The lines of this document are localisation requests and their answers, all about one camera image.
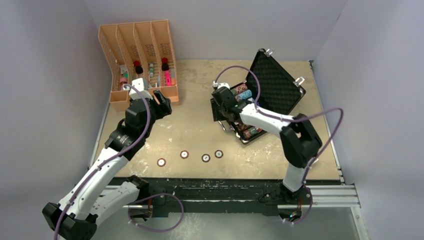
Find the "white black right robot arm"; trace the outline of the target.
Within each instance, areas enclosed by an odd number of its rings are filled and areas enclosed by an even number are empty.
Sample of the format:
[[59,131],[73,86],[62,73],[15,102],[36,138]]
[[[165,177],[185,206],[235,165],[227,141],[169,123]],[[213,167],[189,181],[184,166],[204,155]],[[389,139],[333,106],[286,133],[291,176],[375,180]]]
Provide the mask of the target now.
[[300,198],[305,185],[308,165],[317,157],[323,143],[309,119],[300,121],[304,114],[288,116],[261,108],[251,101],[240,100],[228,87],[222,86],[212,92],[219,116],[233,123],[258,127],[274,134],[282,144],[288,167],[281,184],[280,196],[288,204]]

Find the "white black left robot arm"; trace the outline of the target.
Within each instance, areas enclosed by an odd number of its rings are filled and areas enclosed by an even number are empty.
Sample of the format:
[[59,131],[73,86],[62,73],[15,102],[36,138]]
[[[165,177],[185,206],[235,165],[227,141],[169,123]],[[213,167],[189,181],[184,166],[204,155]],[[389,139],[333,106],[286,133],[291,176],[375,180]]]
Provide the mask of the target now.
[[126,204],[142,205],[152,195],[149,183],[132,175],[116,190],[101,196],[115,175],[145,145],[156,120],[172,113],[171,101],[160,90],[130,91],[125,117],[109,135],[95,163],[58,203],[49,202],[42,210],[53,238],[89,240],[109,216]]

